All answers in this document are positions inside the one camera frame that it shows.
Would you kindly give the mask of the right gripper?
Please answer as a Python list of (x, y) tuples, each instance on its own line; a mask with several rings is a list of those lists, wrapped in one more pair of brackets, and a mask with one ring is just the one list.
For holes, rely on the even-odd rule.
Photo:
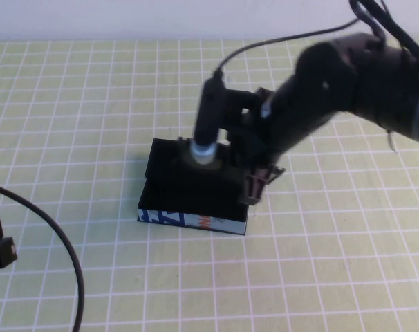
[(239, 201), (257, 204), (266, 184), (286, 169), (277, 164), (288, 150), (289, 89), (228, 91), (228, 140), (234, 162), (247, 173)]

